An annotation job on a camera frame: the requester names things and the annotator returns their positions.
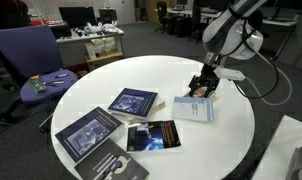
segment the white desk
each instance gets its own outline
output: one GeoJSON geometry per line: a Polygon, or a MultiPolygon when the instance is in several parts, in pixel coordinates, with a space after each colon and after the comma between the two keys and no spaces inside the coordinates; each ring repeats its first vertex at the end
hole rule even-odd
{"type": "MultiPolygon", "coordinates": [[[[168,8],[167,12],[171,13],[171,14],[182,14],[182,15],[186,15],[188,17],[192,17],[192,10],[188,10],[188,9],[182,10],[182,11],[174,11],[174,10],[172,10],[172,8],[168,8]]],[[[201,13],[201,16],[203,16],[204,18],[218,18],[221,14],[222,14],[222,12],[218,12],[216,14],[201,13]]]]}
{"type": "MultiPolygon", "coordinates": [[[[93,108],[103,109],[122,88],[156,91],[166,107],[150,120],[169,120],[174,96],[190,89],[193,75],[199,75],[203,64],[179,57],[142,56],[117,61],[89,73],[76,82],[55,109],[51,138],[57,156],[77,178],[75,163],[59,144],[55,134],[93,108]]],[[[214,100],[215,122],[212,124],[175,119],[182,143],[176,152],[133,153],[149,172],[151,180],[221,179],[228,175],[247,153],[254,134],[254,115],[248,99],[234,84],[222,80],[214,100]]],[[[123,131],[112,139],[123,149],[127,142],[127,121],[123,131]]]]}
{"type": "Polygon", "coordinates": [[[302,122],[284,116],[252,179],[285,179],[294,150],[301,146],[302,122]]]}
{"type": "Polygon", "coordinates": [[[57,39],[58,48],[62,57],[64,67],[86,63],[85,54],[88,54],[88,51],[84,44],[90,42],[90,39],[94,38],[114,37],[116,48],[124,54],[122,45],[123,35],[124,32],[119,29],[118,33],[107,34],[104,36],[89,35],[57,39]]]}
{"type": "Polygon", "coordinates": [[[295,26],[298,21],[288,21],[288,22],[280,22],[274,20],[263,19],[263,24],[277,25],[277,26],[295,26]]]}

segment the wall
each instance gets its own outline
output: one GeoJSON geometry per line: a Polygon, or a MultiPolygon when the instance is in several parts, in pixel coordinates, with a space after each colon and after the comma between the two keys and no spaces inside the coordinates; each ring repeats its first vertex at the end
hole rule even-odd
{"type": "MultiPolygon", "coordinates": [[[[29,8],[34,8],[31,0],[23,0],[29,8]]],[[[93,7],[96,17],[103,8],[104,0],[34,0],[45,18],[62,20],[59,7],[93,7]]],[[[134,0],[109,0],[111,8],[117,11],[118,24],[135,22],[134,0]]]]}

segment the cardboard box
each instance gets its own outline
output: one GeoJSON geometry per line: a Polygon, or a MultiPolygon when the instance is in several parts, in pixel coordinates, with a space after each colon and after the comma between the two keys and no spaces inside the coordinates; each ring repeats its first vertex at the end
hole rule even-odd
{"type": "Polygon", "coordinates": [[[97,56],[95,55],[94,47],[91,43],[85,43],[85,47],[87,48],[90,59],[97,58],[97,56]]]}
{"type": "Polygon", "coordinates": [[[97,57],[95,59],[90,59],[88,56],[86,56],[85,58],[87,61],[89,71],[91,72],[106,64],[123,59],[123,54],[121,52],[115,52],[115,53],[107,54],[105,56],[97,57]]]}

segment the computer monitor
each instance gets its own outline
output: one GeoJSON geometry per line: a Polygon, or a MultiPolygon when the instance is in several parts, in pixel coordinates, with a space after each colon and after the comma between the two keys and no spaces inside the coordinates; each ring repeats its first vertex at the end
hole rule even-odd
{"type": "Polygon", "coordinates": [[[114,9],[99,9],[100,20],[103,23],[111,23],[112,21],[116,21],[117,12],[114,9]]]}
{"type": "Polygon", "coordinates": [[[187,5],[188,0],[177,0],[177,5],[187,5]]]}
{"type": "Polygon", "coordinates": [[[275,6],[279,8],[302,10],[302,0],[277,0],[275,6]]]}
{"type": "Polygon", "coordinates": [[[93,7],[59,7],[63,21],[68,22],[71,28],[85,26],[87,22],[96,25],[93,7]]]}
{"type": "Polygon", "coordinates": [[[230,0],[210,0],[210,9],[225,10],[228,8],[230,0]]]}

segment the cable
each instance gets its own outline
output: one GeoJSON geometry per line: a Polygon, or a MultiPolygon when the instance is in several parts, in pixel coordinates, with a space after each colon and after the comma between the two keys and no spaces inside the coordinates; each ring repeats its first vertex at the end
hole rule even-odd
{"type": "MultiPolygon", "coordinates": [[[[245,38],[246,34],[247,34],[247,31],[246,31],[245,28],[243,28],[242,38],[245,38]]],[[[256,92],[258,93],[258,95],[259,95],[260,97],[248,97],[248,96],[246,96],[244,93],[242,93],[242,91],[240,91],[240,89],[239,89],[239,87],[238,87],[238,84],[236,84],[236,83],[234,82],[235,85],[236,85],[236,87],[237,87],[237,89],[239,90],[239,92],[240,92],[242,95],[244,95],[245,97],[248,97],[248,98],[251,98],[251,99],[258,99],[258,98],[261,98],[263,102],[265,102],[266,104],[271,105],[271,106],[278,106],[278,105],[282,105],[282,104],[286,103],[286,102],[291,98],[291,95],[292,95],[292,84],[291,84],[290,79],[286,76],[286,74],[285,74],[283,71],[281,71],[279,68],[277,68],[277,67],[274,65],[274,63],[273,63],[272,61],[270,61],[270,60],[268,60],[267,58],[265,58],[262,54],[260,54],[258,51],[256,51],[251,45],[249,45],[247,41],[245,41],[244,44],[245,44],[251,51],[253,51],[253,52],[256,53],[258,56],[260,56],[260,58],[261,58],[262,60],[264,60],[264,61],[265,61],[266,63],[268,63],[270,66],[273,66],[273,67],[275,68],[277,79],[276,79],[276,83],[275,83],[275,85],[273,86],[273,88],[272,88],[269,92],[267,92],[266,94],[261,95],[261,93],[259,92],[258,88],[255,86],[255,84],[253,83],[253,81],[252,81],[251,79],[249,79],[249,78],[246,77],[246,79],[249,81],[250,84],[252,84],[252,86],[254,87],[254,89],[256,90],[256,92]],[[268,94],[270,94],[270,93],[276,88],[276,86],[278,85],[278,82],[279,82],[279,72],[280,72],[281,75],[283,75],[283,77],[284,77],[284,78],[287,80],[287,82],[288,82],[288,85],[289,85],[289,94],[288,94],[287,98],[286,98],[284,101],[280,102],[280,103],[270,103],[270,102],[266,101],[263,97],[266,96],[266,95],[268,95],[268,94]]]]}
{"type": "MultiPolygon", "coordinates": [[[[258,56],[260,56],[261,59],[263,59],[265,62],[267,62],[269,65],[271,65],[271,64],[269,63],[269,61],[268,61],[262,54],[260,54],[260,53],[257,52],[257,51],[255,51],[255,53],[256,53],[258,56]]],[[[286,98],[284,101],[279,102],[279,103],[270,103],[270,102],[268,102],[267,100],[265,100],[264,98],[261,98],[262,101],[263,101],[264,103],[266,103],[266,104],[268,104],[268,105],[270,105],[270,106],[279,106],[279,105],[282,105],[282,104],[286,103],[286,102],[291,98],[291,95],[292,95],[292,84],[291,84],[290,79],[288,78],[288,76],[287,76],[282,70],[280,70],[279,68],[277,68],[277,70],[278,70],[278,71],[280,72],[280,74],[287,80],[288,85],[289,85],[289,94],[288,94],[287,98],[286,98]]],[[[246,78],[246,79],[249,80],[249,83],[252,84],[253,88],[256,90],[256,92],[258,93],[258,95],[261,96],[261,94],[260,94],[258,88],[255,86],[255,84],[253,83],[253,81],[252,81],[251,79],[249,79],[249,78],[246,78]]]]}
{"type": "MultiPolygon", "coordinates": [[[[243,24],[243,27],[246,27],[246,23],[247,23],[247,19],[245,19],[244,20],[244,24],[243,24]]],[[[242,30],[243,32],[242,32],[242,39],[246,39],[246,37],[247,37],[247,35],[248,35],[248,33],[247,33],[247,30],[245,29],[245,28],[243,28],[243,30],[242,30]]],[[[256,53],[256,51],[254,50],[254,48],[252,48],[249,44],[248,44],[248,42],[247,41],[244,41],[244,44],[245,44],[245,46],[247,46],[247,48],[249,48],[252,52],[255,52],[256,53]]],[[[246,98],[250,98],[250,99],[261,99],[261,98],[263,98],[263,97],[265,97],[265,96],[267,96],[267,95],[269,95],[271,92],[273,92],[275,89],[276,89],[276,87],[278,86],[278,84],[279,84],[279,72],[278,72],[278,69],[277,69],[277,67],[275,66],[275,64],[272,62],[272,61],[270,61],[270,60],[268,60],[268,59],[266,59],[266,58],[264,58],[267,62],[268,62],[268,64],[270,64],[273,68],[274,68],[274,72],[275,72],[275,75],[276,75],[276,81],[275,81],[275,83],[274,83],[274,85],[273,85],[273,87],[267,92],[267,93],[265,93],[264,95],[259,95],[258,97],[252,97],[252,96],[247,96],[247,95],[245,95],[245,94],[242,94],[244,97],[246,97],[246,98]]]]}

